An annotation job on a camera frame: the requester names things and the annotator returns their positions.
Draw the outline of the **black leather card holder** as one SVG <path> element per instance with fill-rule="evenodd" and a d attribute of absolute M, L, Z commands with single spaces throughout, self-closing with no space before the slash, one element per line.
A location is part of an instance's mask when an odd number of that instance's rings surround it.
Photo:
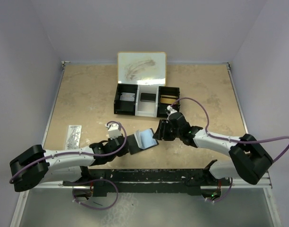
<path fill-rule="evenodd" d="M 131 155 L 147 150 L 159 145 L 158 141 L 153 138 L 154 131 L 152 128 L 143 131 L 137 130 L 127 137 L 128 151 Z"/>

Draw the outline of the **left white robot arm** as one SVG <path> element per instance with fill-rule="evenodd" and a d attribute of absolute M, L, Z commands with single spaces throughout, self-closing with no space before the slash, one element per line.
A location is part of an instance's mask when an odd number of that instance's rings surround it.
<path fill-rule="evenodd" d="M 123 135 L 73 150 L 48 150 L 42 145 L 33 145 L 10 161 L 9 182 L 16 192 L 53 181 L 86 185 L 90 181 L 87 167 L 104 165 L 126 153 L 128 141 Z"/>

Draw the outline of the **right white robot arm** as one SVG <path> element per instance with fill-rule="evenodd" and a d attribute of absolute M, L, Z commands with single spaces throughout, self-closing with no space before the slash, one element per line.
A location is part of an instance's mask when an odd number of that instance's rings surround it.
<path fill-rule="evenodd" d="M 230 161 L 216 160 L 207 167 L 203 179 L 208 185 L 214 185 L 225 177 L 242 178 L 245 182 L 256 185 L 274 163 L 254 136 L 211 136 L 204 128 L 191 126 L 180 112 L 170 114 L 166 120 L 160 120 L 153 138 L 164 141 L 178 138 L 187 146 L 213 150 L 230 157 Z"/>

